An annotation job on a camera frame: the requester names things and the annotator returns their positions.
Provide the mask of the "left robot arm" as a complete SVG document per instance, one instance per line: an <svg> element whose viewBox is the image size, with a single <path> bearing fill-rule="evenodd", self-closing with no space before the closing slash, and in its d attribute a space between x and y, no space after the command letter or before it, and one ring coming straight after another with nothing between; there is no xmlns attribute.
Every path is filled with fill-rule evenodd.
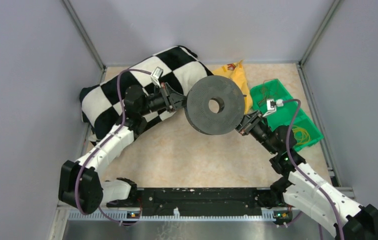
<svg viewBox="0 0 378 240"><path fill-rule="evenodd" d="M60 170L59 201L89 215L103 204L120 201L131 207L137 202L137 186L126 178L101 182L110 163L132 144L147 128L145 116L160 111L174 113L186 106L187 97L168 83L146 94L141 86L132 85L122 100L123 116L95 147L75 161L67 160Z"/></svg>

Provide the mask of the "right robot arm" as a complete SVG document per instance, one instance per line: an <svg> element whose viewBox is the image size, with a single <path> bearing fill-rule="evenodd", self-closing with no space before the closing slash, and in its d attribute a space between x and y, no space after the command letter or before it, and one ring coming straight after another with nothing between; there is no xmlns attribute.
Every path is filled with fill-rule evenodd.
<svg viewBox="0 0 378 240"><path fill-rule="evenodd" d="M378 240L378 209L349 198L313 170L292 147L291 125L272 131L261 112L255 111L244 115L235 129L275 155L270 162L282 177L270 187L274 205L299 209L336 240Z"/></svg>

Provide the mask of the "grey plastic cable spool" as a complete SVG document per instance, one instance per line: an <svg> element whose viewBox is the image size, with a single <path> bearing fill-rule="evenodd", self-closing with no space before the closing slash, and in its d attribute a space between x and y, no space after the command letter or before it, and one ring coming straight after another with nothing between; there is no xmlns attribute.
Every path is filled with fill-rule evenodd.
<svg viewBox="0 0 378 240"><path fill-rule="evenodd" d="M185 116L205 135L225 135L235 130L245 114L245 100L234 81L210 75L196 82L187 94Z"/></svg>

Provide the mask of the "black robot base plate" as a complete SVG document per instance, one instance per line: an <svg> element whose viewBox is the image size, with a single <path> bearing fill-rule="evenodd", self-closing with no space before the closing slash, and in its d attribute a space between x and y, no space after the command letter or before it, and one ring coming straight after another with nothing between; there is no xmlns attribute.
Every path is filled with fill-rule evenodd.
<svg viewBox="0 0 378 240"><path fill-rule="evenodd" d="M261 216L291 221L293 207L268 187L138 188L125 200L113 200L108 208L136 208L142 216L239 217Z"/></svg>

